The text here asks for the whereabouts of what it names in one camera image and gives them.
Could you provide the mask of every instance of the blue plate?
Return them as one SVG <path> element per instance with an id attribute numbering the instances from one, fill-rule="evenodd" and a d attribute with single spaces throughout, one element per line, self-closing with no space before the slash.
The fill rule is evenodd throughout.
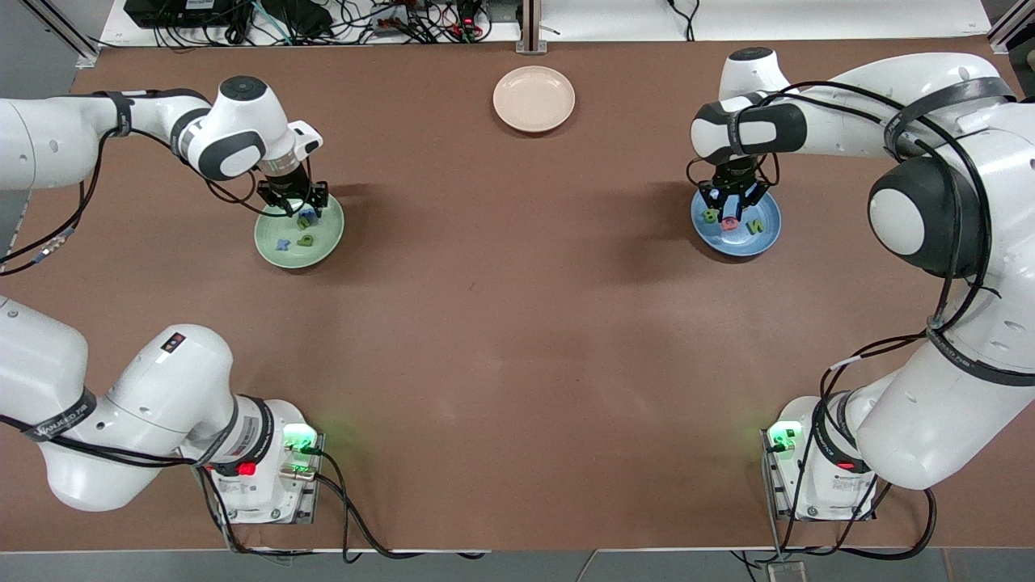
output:
<path id="1" fill-rule="evenodd" d="M 735 215 L 735 205 L 738 203 L 739 199 L 731 196 L 722 215 Z M 717 219 L 718 212 L 708 208 L 701 191 L 698 191 L 690 202 L 690 221 L 701 238 L 719 253 L 731 257 L 753 257 L 772 246 L 779 237 L 779 207 L 769 193 L 758 204 L 744 209 L 740 224 L 735 229 L 722 230 Z"/>

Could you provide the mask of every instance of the cable connector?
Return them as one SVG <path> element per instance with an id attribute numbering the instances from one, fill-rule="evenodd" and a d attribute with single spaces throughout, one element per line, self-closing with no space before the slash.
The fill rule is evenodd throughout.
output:
<path id="1" fill-rule="evenodd" d="M 75 232 L 75 227 L 68 227 L 61 231 L 61 234 L 47 241 L 47 244 L 43 244 L 43 248 L 39 250 L 39 253 L 32 259 L 32 262 L 42 262 L 43 259 L 56 253 L 57 250 L 60 249 L 61 245 L 64 244 L 68 240 L 68 237 L 70 237 Z"/>

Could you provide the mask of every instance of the black joint cap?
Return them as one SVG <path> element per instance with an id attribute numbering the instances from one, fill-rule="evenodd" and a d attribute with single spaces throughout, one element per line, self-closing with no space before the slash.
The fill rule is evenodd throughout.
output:
<path id="1" fill-rule="evenodd" d="M 736 53 L 730 55 L 731 61 L 757 61 L 759 59 L 764 59 L 769 55 L 773 54 L 772 49 L 766 49 L 765 47 L 750 47 L 748 49 L 741 49 Z"/>
<path id="2" fill-rule="evenodd" d="M 219 93 L 235 101 L 258 99 L 266 92 L 266 84 L 255 77 L 231 77 L 219 85 Z"/>

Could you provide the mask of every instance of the brown table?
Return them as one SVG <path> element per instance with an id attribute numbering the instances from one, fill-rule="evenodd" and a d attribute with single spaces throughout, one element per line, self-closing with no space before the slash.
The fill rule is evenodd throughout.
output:
<path id="1" fill-rule="evenodd" d="M 912 52 L 988 55 L 982 38 L 768 45 L 792 80 Z M 347 209 L 345 238 L 315 268 L 274 268 L 253 246 L 254 215 L 155 144 L 116 140 L 80 231 L 0 292 L 86 336 L 96 392 L 170 323 L 217 330 L 233 388 L 289 400 L 326 431 L 390 547 L 770 545 L 758 430 L 829 363 L 920 328 L 938 281 L 867 226 L 890 161 L 785 156 L 777 244 L 745 263 L 703 248 L 687 128 L 743 46 L 106 51 L 76 91 L 213 97 L 226 77 L 266 80 L 326 139 L 313 164 Z M 539 139 L 490 101 L 532 63 L 567 75 L 579 99 Z M 71 188 L 35 193 L 21 239 L 73 205 Z M 845 385 L 906 355 L 863 362 Z M 1033 414 L 936 488 L 935 545 L 1035 545 Z M 0 550 L 221 547 L 185 469 L 91 515 L 51 495 L 30 442 L 5 430 L 0 447 Z M 922 495 L 896 490 L 851 544 L 911 545 L 923 517 Z M 334 548 L 339 518 L 325 499 L 316 525 L 242 533 Z M 796 529 L 795 543 L 829 544 L 838 526 Z"/>

